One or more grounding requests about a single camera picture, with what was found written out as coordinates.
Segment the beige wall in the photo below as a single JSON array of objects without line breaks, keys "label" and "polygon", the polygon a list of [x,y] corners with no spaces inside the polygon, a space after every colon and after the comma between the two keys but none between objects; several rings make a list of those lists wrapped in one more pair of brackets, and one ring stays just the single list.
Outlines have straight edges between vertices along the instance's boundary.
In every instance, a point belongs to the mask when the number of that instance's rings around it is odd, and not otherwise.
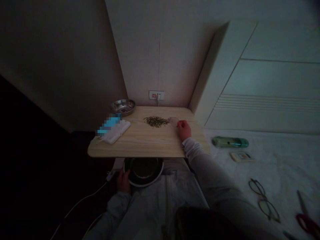
[{"label": "beige wall", "polygon": [[127,98],[103,0],[8,0],[1,10],[0,74],[65,129],[94,131]]},{"label": "beige wall", "polygon": [[316,22],[312,2],[106,0],[129,98],[155,105],[148,90],[162,90],[161,106],[187,107],[217,27],[230,19]]}]

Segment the eyeglasses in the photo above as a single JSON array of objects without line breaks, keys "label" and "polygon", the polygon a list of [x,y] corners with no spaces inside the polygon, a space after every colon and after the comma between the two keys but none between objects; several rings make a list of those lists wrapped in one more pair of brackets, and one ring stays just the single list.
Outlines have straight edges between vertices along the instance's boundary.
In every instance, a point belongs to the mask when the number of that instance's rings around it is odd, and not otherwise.
[{"label": "eyeglasses", "polygon": [[259,194],[262,196],[263,199],[260,199],[258,201],[258,205],[260,210],[268,216],[268,220],[271,219],[275,220],[278,223],[280,222],[280,216],[277,210],[274,208],[274,206],[268,201],[266,197],[266,192],[263,188],[263,186],[257,181],[251,178],[249,181],[249,187],[254,191],[256,194]]}]

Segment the scissors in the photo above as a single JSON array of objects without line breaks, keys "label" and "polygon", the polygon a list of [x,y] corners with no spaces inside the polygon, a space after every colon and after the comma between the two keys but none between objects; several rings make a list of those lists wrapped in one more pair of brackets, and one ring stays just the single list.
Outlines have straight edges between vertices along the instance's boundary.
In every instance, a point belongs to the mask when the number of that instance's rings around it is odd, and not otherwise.
[{"label": "scissors", "polygon": [[309,217],[308,211],[306,206],[304,205],[304,202],[302,200],[300,191],[297,190],[297,194],[298,194],[298,198],[299,198],[299,202],[300,202],[300,206],[301,206],[301,210],[303,213],[298,213],[296,215],[296,219],[300,225],[300,227],[307,233],[311,234],[312,236],[314,236],[314,238],[316,240],[320,240],[320,228],[319,226],[313,221],[311,220],[311,218]]}]

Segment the white wardrobe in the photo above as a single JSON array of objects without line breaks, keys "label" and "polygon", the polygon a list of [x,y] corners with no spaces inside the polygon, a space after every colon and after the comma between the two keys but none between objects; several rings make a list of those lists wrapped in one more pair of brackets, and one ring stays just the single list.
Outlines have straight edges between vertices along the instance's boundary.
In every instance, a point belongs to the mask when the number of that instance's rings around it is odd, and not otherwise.
[{"label": "white wardrobe", "polygon": [[205,128],[319,134],[319,28],[225,24],[214,36],[189,108]]}]

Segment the person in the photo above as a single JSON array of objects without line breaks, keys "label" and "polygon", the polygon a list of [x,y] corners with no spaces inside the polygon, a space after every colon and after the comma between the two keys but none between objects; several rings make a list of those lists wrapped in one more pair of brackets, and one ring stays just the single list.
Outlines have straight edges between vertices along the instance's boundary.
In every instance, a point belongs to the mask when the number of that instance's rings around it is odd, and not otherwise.
[{"label": "person", "polygon": [[157,181],[131,194],[130,171],[120,171],[118,192],[84,239],[283,239],[192,138],[187,121],[177,127],[197,179],[183,158],[164,159]]}]

